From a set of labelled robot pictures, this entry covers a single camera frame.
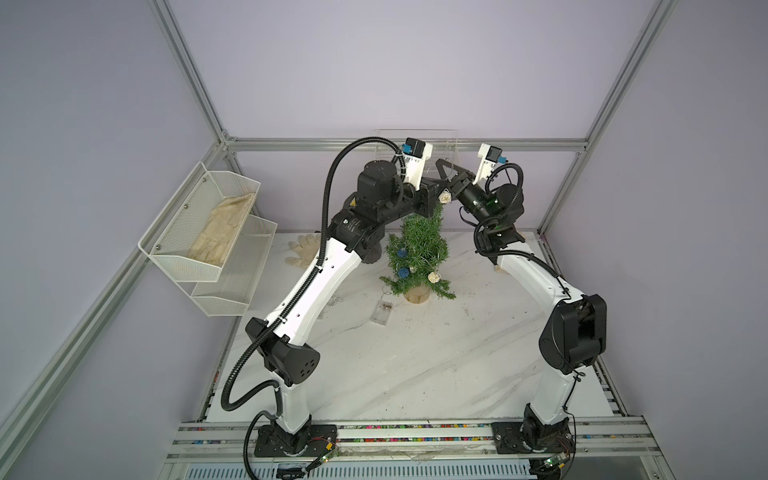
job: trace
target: artificial christmas tree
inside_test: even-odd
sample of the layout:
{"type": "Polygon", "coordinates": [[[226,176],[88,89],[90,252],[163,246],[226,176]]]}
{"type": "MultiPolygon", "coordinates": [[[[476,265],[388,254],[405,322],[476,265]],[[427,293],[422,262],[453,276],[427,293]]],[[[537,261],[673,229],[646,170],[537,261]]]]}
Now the artificial christmas tree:
{"type": "Polygon", "coordinates": [[[449,291],[451,282],[440,277],[438,266],[448,258],[448,242],[440,236],[442,205],[435,208],[432,218],[411,214],[402,220],[402,236],[389,235],[386,253],[393,278],[381,280],[395,295],[405,294],[412,303],[421,303],[435,292],[437,296],[454,299],[449,291]]]}

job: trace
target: white table surface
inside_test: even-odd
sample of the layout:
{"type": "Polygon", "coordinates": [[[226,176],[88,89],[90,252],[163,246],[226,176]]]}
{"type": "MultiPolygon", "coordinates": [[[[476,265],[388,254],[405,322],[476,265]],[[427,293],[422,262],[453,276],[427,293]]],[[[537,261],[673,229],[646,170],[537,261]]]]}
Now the white table surface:
{"type": "MultiPolygon", "coordinates": [[[[315,420],[492,419],[522,417],[539,376],[549,368],[538,351],[547,322],[528,292],[507,273],[497,273],[474,253],[472,235],[445,232],[448,260],[440,267],[451,280],[455,300],[432,294],[420,305],[388,294],[379,279],[391,275],[386,254],[361,265],[344,280],[315,323],[308,343],[320,352],[317,370],[306,380],[315,420]],[[369,320],[379,300],[392,303],[386,326],[369,320]]],[[[542,257],[535,235],[524,233],[542,257]]],[[[250,421],[274,410],[264,390],[232,412],[220,406],[220,391],[234,363],[250,345],[245,325],[264,318],[290,291],[302,270],[285,263],[298,233],[278,233],[250,308],[218,379],[208,422],[250,421]]],[[[240,398],[270,378],[254,353],[235,382],[240,398]]],[[[570,402],[579,416],[613,416],[594,371],[580,382],[570,402]]]]}

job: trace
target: white robotic arm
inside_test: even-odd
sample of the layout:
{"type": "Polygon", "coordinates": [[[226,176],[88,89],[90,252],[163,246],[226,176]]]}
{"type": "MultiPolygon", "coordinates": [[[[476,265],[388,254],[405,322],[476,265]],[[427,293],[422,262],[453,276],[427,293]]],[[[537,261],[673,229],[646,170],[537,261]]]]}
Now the white robotic arm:
{"type": "MultiPolygon", "coordinates": [[[[375,141],[384,143],[386,139],[375,141]]],[[[477,174],[438,160],[441,179],[431,179],[422,178],[422,170],[432,146],[410,138],[403,147],[407,154],[398,157],[396,150],[392,163],[373,161],[366,165],[358,177],[353,205],[348,202],[330,225],[324,226],[321,245],[325,249],[322,246],[320,249],[325,252],[324,259],[318,258],[316,264],[307,269],[285,300],[265,319],[254,318],[248,323],[246,331],[254,344],[239,363],[244,363],[256,349],[264,357],[265,366],[280,385],[279,410],[282,411],[274,422],[275,430],[280,430],[277,436],[287,454],[299,452],[306,445],[310,425],[302,382],[319,362],[319,353],[305,342],[320,311],[354,268],[381,257],[380,240],[386,224],[410,213],[429,217],[437,202],[459,200],[478,221],[474,233],[478,253],[509,272],[549,315],[539,339],[539,349],[552,368],[545,370],[534,400],[526,407],[521,427],[524,444],[535,450],[553,435],[563,435],[564,430],[568,430],[563,407],[573,393],[578,376],[583,375],[583,370],[604,350],[604,302],[598,296],[585,296],[565,282],[543,260],[535,257],[517,233],[514,222],[523,212],[522,171],[514,164],[492,170],[489,165],[505,162],[500,157],[500,149],[482,146],[477,174]],[[395,162],[399,159],[404,161],[398,173],[395,162]],[[445,174],[446,166],[456,172],[450,179],[445,174]],[[490,183],[505,168],[516,169],[518,184],[490,190],[490,183]]],[[[349,150],[348,147],[339,154],[331,167],[326,182],[325,209],[330,178],[338,160],[349,150]]],[[[227,380],[229,390],[237,372],[239,369],[227,380]]],[[[249,392],[247,398],[230,404],[227,385],[226,395],[221,399],[225,409],[236,408],[242,405],[243,399],[255,394],[249,392]]]]}

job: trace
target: glove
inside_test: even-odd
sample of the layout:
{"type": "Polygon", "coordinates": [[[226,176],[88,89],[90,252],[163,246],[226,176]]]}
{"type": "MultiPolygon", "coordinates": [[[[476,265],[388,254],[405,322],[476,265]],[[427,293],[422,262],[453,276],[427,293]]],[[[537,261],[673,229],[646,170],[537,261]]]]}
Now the glove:
{"type": "Polygon", "coordinates": [[[320,249],[320,234],[312,235],[310,233],[307,236],[299,235],[299,243],[289,242],[288,246],[291,250],[298,253],[299,258],[287,257],[286,263],[306,269],[315,261],[317,250],[320,249]]]}

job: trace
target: wall-mounted basket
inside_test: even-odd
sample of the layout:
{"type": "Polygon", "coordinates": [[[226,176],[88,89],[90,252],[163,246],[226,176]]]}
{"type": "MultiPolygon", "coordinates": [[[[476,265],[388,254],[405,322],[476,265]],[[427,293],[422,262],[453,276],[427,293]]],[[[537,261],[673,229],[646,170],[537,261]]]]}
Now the wall-mounted basket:
{"type": "Polygon", "coordinates": [[[190,176],[196,172],[200,178],[165,230],[153,241],[150,228],[139,240],[139,249],[206,315],[242,315],[256,291],[277,224],[246,214],[233,227],[233,241],[218,255],[220,261],[214,264],[190,258],[190,248],[214,208],[226,198],[252,194],[242,206],[250,212],[260,186],[233,172],[208,171],[202,164],[190,176]]]}

